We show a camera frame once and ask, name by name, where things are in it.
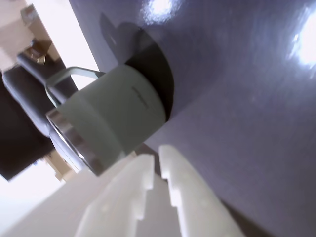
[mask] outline mug handle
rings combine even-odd
[[[70,67],[61,70],[60,72],[56,73],[52,77],[50,77],[45,84],[45,91],[50,99],[50,101],[53,103],[55,107],[60,105],[60,102],[58,99],[53,95],[50,88],[55,86],[56,84],[60,83],[64,79],[68,78],[72,74],[85,76],[93,79],[98,79],[100,76],[104,75],[102,72],[97,72],[94,70],[86,69],[86,68],[80,68],[80,67]]]

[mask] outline white wall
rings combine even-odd
[[[84,169],[2,237],[72,237],[86,207],[134,155],[96,177]]]
[[[10,182],[0,176],[0,235],[62,185],[54,170],[43,161],[31,165]]]
[[[26,0],[33,4],[47,33],[66,67],[83,67],[98,71],[88,43],[68,0]],[[78,89],[94,79],[72,76]]]

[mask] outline white plastic part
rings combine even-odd
[[[201,176],[172,146],[128,164],[87,209],[76,237],[244,237]]]
[[[244,237],[209,186],[172,146],[159,148],[161,175],[168,180],[182,237]]]
[[[135,158],[87,208],[76,237],[134,237],[153,178],[154,157]]]

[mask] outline glossy tabletop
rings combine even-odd
[[[272,235],[316,236],[315,1],[70,2],[101,71],[133,56],[137,27],[164,53],[173,107],[150,147],[174,145]]]

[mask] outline black chair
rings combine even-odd
[[[0,80],[0,175],[10,180],[54,146],[33,125]]]
[[[85,166],[83,161],[61,140],[46,118],[46,113],[52,110],[54,106],[46,95],[44,85],[52,75],[65,68],[64,63],[61,60],[53,62],[49,56],[47,56],[46,63],[40,65],[29,59],[23,53],[17,56],[17,62],[17,65],[2,74],[2,87],[6,91],[7,97],[9,97],[10,100],[15,103],[15,106],[18,107],[17,110],[19,111],[19,116],[27,120],[28,125],[32,125],[32,129],[36,130],[35,133],[43,141],[48,141],[49,149],[44,149],[44,145],[41,143],[34,143],[31,146],[28,145],[27,142],[21,140],[19,142],[21,144],[17,146],[37,147],[38,149],[42,146],[43,152],[41,155],[37,154],[33,159],[25,160],[24,165],[21,167],[12,164],[12,167],[10,168],[8,166],[9,164],[1,164],[2,162],[5,162],[4,160],[0,161],[0,173],[5,174],[8,172],[12,174],[6,175],[5,177],[10,179],[37,159],[48,154],[54,148],[68,163],[81,169]],[[72,94],[77,92],[77,87],[69,77],[68,80],[58,84],[52,92],[56,98],[63,103]],[[16,131],[22,129],[22,127],[23,129],[27,129],[26,125],[21,124],[20,126],[21,127],[17,128]],[[0,142],[6,144],[5,137]]]

